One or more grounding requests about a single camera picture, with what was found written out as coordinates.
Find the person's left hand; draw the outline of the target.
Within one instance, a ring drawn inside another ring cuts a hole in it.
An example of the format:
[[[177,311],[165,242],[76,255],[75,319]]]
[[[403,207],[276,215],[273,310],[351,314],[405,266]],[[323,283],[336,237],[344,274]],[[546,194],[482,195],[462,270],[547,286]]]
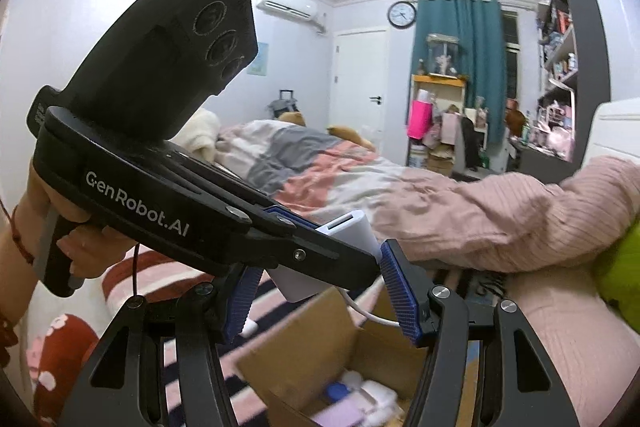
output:
[[[13,223],[22,245],[29,254],[44,254],[49,243],[47,231],[61,227],[55,245],[70,259],[70,274],[95,279],[134,248],[136,243],[106,225],[90,222],[88,211],[70,202],[38,176],[29,165],[25,193],[13,215]]]

